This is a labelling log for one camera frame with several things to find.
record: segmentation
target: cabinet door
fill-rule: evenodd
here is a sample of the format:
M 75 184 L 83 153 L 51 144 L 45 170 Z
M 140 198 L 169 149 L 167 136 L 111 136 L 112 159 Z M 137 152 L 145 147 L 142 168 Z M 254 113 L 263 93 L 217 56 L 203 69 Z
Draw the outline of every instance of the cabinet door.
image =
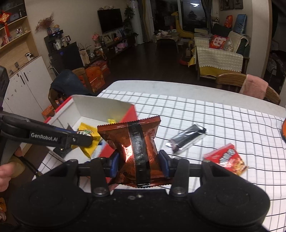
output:
M 14 114 L 44 121 L 42 109 L 24 81 L 21 72 L 10 78 L 5 94 L 5 102 Z
M 32 63 L 21 70 L 22 77 L 25 79 L 29 89 L 39 103 L 42 110 L 45 110 L 51 103 L 48 99 L 52 79 L 40 56 Z

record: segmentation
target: window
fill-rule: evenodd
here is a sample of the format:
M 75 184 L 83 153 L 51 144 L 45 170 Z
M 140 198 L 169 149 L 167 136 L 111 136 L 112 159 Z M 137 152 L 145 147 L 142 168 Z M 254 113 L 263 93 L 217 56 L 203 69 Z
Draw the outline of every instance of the window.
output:
M 201 0 L 180 0 L 183 30 L 194 32 L 195 28 L 206 27 L 206 14 Z

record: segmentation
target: red cushion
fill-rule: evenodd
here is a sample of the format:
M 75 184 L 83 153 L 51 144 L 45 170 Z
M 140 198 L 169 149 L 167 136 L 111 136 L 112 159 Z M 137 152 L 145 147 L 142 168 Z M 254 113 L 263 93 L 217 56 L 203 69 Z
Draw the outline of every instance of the red cushion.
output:
M 219 35 L 214 35 L 210 41 L 210 48 L 220 49 L 226 42 L 227 37 L 222 37 Z

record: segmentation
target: potted plant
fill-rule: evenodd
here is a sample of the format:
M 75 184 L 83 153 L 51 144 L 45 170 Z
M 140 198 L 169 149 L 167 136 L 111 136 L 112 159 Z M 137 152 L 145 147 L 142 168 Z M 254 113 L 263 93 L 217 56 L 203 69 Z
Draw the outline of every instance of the potted plant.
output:
M 132 26 L 131 26 L 131 19 L 133 19 L 134 17 L 134 10 L 127 6 L 125 8 L 125 19 L 123 21 L 123 25 L 124 25 L 124 32 L 129 35 L 133 30 L 132 30 Z
M 51 14 L 50 17 L 48 18 L 45 18 L 45 19 L 41 19 L 39 22 L 38 22 L 38 25 L 36 26 L 36 32 L 44 29 L 44 30 L 47 30 L 47 33 L 48 35 L 52 34 L 53 31 L 51 30 L 51 26 L 53 24 L 53 13 Z

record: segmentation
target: television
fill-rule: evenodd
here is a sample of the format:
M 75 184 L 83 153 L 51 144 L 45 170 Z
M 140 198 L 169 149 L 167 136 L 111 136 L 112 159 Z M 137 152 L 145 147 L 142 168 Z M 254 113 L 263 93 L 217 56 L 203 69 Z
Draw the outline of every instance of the television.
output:
M 103 33 L 123 26 L 120 9 L 101 10 L 97 14 Z

